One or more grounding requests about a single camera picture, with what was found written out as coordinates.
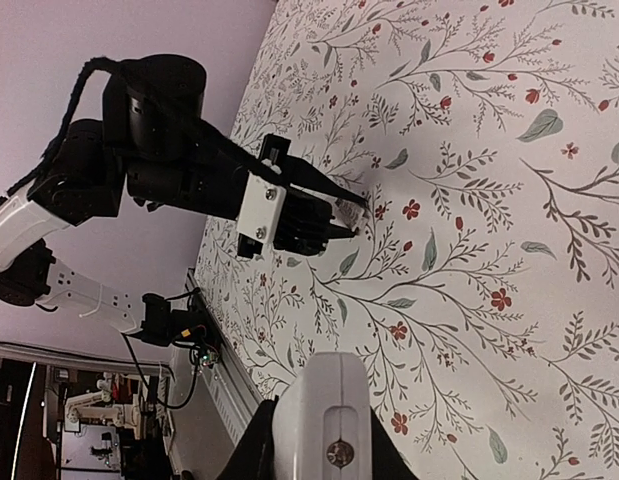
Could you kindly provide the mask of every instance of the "bolt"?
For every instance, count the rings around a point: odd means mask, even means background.
[[[353,447],[342,440],[332,443],[327,449],[327,460],[334,467],[346,467],[353,461],[353,457]]]

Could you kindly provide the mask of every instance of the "flower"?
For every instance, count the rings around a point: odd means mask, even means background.
[[[379,207],[376,207],[376,218],[378,220],[382,220],[385,217],[385,213],[387,213],[387,206],[386,205],[380,205]]]
[[[411,220],[412,218],[417,218],[420,214],[420,204],[416,203],[416,201],[412,198],[409,200],[409,204],[405,205],[402,209],[402,214],[407,216],[407,220]]]
[[[493,292],[491,298],[491,306],[496,307],[499,312],[502,312],[505,307],[511,306],[511,298],[507,296],[507,291],[504,288],[501,288],[497,292]]]
[[[573,142],[567,144],[567,148],[563,148],[560,150],[563,155],[567,155],[569,160],[573,160],[573,156],[577,155],[580,151],[580,148],[574,146]]]
[[[398,325],[389,327],[389,331],[396,340],[404,340],[407,338],[407,326],[402,323],[402,320],[398,322]]]
[[[396,433],[407,435],[409,432],[409,427],[407,426],[407,416],[404,414],[400,414],[398,412],[394,413],[393,418],[391,419],[391,425],[393,425],[393,430]]]
[[[540,92],[535,88],[530,88],[529,90],[527,90],[527,96],[525,97],[525,100],[527,100],[527,102],[531,103],[532,105],[534,103],[538,103],[538,100],[540,100]]]
[[[446,110],[450,106],[451,106],[451,97],[446,96],[446,97],[443,97],[442,100],[440,100],[440,108],[442,108],[443,110]]]

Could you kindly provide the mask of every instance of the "pink wall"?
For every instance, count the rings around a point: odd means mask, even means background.
[[[93,56],[195,58],[208,74],[203,117],[229,132],[273,8],[270,0],[0,0],[0,195],[38,162]],[[76,118],[100,118],[106,80],[88,83]],[[148,214],[126,198],[117,220],[91,220],[48,245],[111,286],[172,295],[195,262],[203,225],[202,216],[167,208]],[[2,303],[0,340],[128,357],[108,326]],[[159,349],[139,353],[168,358]]]

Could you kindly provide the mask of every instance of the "tablecloth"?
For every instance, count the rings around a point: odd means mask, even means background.
[[[197,280],[266,397],[357,353],[423,479],[619,479],[619,0],[281,0],[232,138],[364,194],[320,257]]]

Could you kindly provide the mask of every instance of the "floral pattern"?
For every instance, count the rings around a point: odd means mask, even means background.
[[[280,0],[232,137],[266,133],[369,210],[313,258],[209,219],[263,395],[351,351],[423,479],[619,478],[619,0]]]

